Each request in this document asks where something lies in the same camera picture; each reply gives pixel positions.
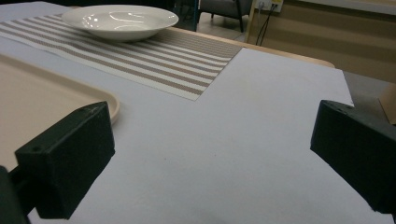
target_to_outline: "electrical outlet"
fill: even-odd
[[[271,1],[272,0],[257,0],[256,8],[260,10],[271,10]]]
[[[283,6],[283,0],[271,0],[272,4],[276,5],[276,8],[274,9],[274,12],[280,12],[280,9]]]
[[[272,5],[276,5],[274,12],[280,12],[280,9],[283,6],[283,0],[257,0],[255,8],[269,11],[271,10]]]

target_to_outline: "wall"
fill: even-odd
[[[250,18],[247,42],[255,44],[257,9]],[[260,15],[260,25],[266,18]],[[286,0],[271,16],[262,45],[396,83],[396,16]]]
[[[346,7],[363,11],[379,12],[396,15],[395,0],[299,0],[310,3],[318,3],[334,7]]]

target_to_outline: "floor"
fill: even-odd
[[[248,26],[248,16],[243,17],[243,22],[244,29],[246,30]],[[197,33],[245,42],[245,32],[241,33],[239,20],[217,15],[211,19],[210,14],[204,12],[201,14],[201,19],[198,23]]]

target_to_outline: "beige tray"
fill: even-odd
[[[101,101],[113,123],[120,109],[113,94],[0,54],[0,165],[15,168],[16,149],[75,109]]]

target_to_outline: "white plate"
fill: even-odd
[[[178,22],[178,16],[156,7],[95,6],[65,12],[62,19],[77,29],[115,41],[137,41]]]

